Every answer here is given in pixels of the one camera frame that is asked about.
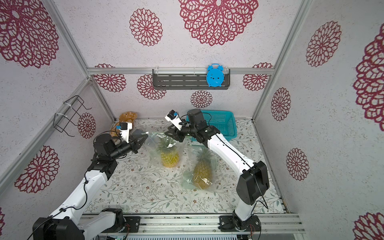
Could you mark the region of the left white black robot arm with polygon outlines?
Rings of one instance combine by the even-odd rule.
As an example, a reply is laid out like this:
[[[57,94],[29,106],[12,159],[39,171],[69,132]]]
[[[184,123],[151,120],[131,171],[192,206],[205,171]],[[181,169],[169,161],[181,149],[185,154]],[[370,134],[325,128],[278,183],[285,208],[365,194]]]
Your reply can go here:
[[[30,238],[34,240],[92,240],[103,232],[118,232],[126,227],[122,209],[107,208],[81,223],[81,217],[99,189],[111,178],[117,160],[128,153],[137,154],[147,133],[140,132],[125,138],[115,138],[104,132],[94,139],[94,156],[84,177],[70,196],[48,217],[39,218],[33,225]]]

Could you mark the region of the clear zip-top bag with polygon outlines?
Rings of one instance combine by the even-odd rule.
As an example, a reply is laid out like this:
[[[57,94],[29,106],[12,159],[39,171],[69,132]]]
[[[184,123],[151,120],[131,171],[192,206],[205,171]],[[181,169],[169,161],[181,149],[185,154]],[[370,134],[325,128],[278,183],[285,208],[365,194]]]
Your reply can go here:
[[[204,146],[191,145],[188,150],[181,186],[187,190],[212,191],[219,157]]]
[[[159,168],[177,167],[186,145],[158,132],[149,133],[145,144],[150,155],[150,163]]]

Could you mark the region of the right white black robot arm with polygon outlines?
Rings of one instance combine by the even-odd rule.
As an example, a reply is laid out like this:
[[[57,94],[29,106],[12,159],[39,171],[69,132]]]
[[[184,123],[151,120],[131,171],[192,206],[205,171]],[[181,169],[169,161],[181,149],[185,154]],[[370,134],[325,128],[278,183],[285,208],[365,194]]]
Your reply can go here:
[[[223,159],[238,178],[236,192],[240,200],[231,218],[223,220],[219,229],[222,232],[260,231],[261,223],[254,216],[254,209],[257,203],[266,204],[264,195],[270,188],[267,165],[262,161],[254,162],[231,145],[219,129],[207,123],[200,109],[188,111],[187,117],[183,120],[171,110],[165,119],[172,125],[165,135],[180,143],[187,136],[195,138]]]

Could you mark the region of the yellow pineapple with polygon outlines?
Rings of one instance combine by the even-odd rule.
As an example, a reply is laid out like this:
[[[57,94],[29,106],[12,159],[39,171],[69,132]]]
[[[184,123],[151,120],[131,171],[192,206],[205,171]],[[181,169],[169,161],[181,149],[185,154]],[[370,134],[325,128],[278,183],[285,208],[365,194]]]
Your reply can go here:
[[[160,154],[161,163],[166,168],[173,168],[180,161],[177,142],[170,137],[165,136],[159,138],[159,142],[157,143],[157,152]]]

